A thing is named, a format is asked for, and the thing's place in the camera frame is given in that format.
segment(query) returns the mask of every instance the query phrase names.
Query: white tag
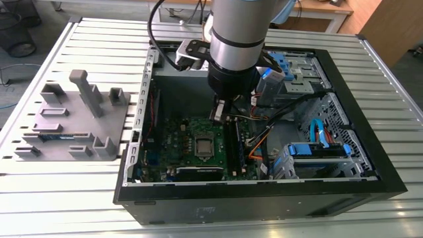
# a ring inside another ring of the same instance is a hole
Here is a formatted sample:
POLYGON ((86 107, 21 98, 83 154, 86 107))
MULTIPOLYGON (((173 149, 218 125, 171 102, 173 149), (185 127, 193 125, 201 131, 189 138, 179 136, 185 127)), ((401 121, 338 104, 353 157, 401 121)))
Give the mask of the white tag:
POLYGON ((273 152, 271 152, 271 155, 275 156, 277 154, 279 154, 279 149, 274 148, 273 152))
POLYGON ((341 14, 350 14, 350 11, 336 11, 336 13, 341 13, 341 14))
POLYGON ((267 175, 267 166, 265 164, 261 165, 261 169, 263 173, 267 175))
POLYGON ((302 73, 302 70, 300 68, 293 68, 292 73, 302 73))
POLYGON ((258 105, 258 98, 257 98, 257 97, 253 97, 253 98, 251 98, 251 105, 253 105, 253 106, 257 106, 257 105, 258 105))

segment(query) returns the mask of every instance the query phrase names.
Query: slotted metal table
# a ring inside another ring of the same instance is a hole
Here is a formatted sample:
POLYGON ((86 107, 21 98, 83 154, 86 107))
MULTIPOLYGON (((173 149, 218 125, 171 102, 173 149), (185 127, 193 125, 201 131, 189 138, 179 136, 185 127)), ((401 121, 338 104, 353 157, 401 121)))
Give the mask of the slotted metal table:
MULTIPOLYGON (((332 218, 142 226, 114 205, 121 159, 17 162, 46 82, 77 91, 73 69, 99 90, 131 92, 121 150, 131 134, 149 45, 146 22, 85 18, 70 23, 0 132, 0 236, 62 237, 417 237, 423 234, 423 113, 368 41, 352 35, 270 30, 267 45, 329 50, 409 192, 332 218)), ((159 40, 202 38, 202 28, 157 23, 159 40)))

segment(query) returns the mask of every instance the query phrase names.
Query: wooden desk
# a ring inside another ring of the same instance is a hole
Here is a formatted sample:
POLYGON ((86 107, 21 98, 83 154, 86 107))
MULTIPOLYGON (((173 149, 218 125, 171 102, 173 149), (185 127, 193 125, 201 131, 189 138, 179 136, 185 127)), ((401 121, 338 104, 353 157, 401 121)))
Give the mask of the wooden desk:
POLYGON ((361 34, 393 67, 423 36, 423 0, 349 0, 356 12, 340 32, 361 34))
MULTIPOLYGON (((54 3, 55 9, 61 9, 62 1, 47 0, 54 3)), ((63 0, 63 2, 79 2, 79 3, 98 3, 111 5, 141 5, 145 4, 153 9, 158 0, 63 0)), ((207 0, 206 10, 211 10, 213 0, 207 0)), ((166 0, 162 4, 162 8, 177 8, 177 9, 195 9, 198 0, 166 0)), ((294 7, 294 11, 290 17, 297 17, 301 7, 300 4, 294 7)), ((345 19, 353 14, 353 8, 344 3, 341 7, 332 5, 328 1, 321 2, 318 0, 302 0, 302 20, 297 24, 297 28, 293 30, 312 30, 308 26, 317 23, 317 19, 322 19, 326 23, 324 24, 324 31, 328 33, 337 33, 345 19)), ((155 22, 161 22, 161 14, 155 15, 155 22)))
MULTIPOLYGON (((153 8, 157 0, 146 1, 150 2, 153 8)), ((195 9, 198 2, 198 0, 167 0, 162 4, 162 8, 195 9)), ((213 0, 207 0, 206 10, 211 9, 211 2, 213 0)), ((352 15, 353 12, 354 10, 346 2, 338 7, 332 5, 328 1, 302 0, 302 7, 300 4, 296 5, 288 23, 282 24, 282 29, 337 33, 346 17, 352 15), (301 9, 302 19, 298 21, 296 17, 300 15, 301 9)), ((155 21, 161 21, 159 14, 155 16, 155 21)))

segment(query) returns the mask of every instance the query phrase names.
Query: black wire mesh basket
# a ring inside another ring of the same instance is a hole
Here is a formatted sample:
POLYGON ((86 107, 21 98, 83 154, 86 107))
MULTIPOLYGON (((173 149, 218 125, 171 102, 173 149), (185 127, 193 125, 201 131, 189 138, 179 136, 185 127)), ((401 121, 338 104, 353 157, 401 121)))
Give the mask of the black wire mesh basket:
POLYGON ((42 18, 33 0, 2 0, 7 10, 22 17, 26 27, 35 27, 42 24, 42 18))
POLYGON ((22 17, 13 12, 0 12, 0 47, 17 58, 31 55, 37 50, 22 17))

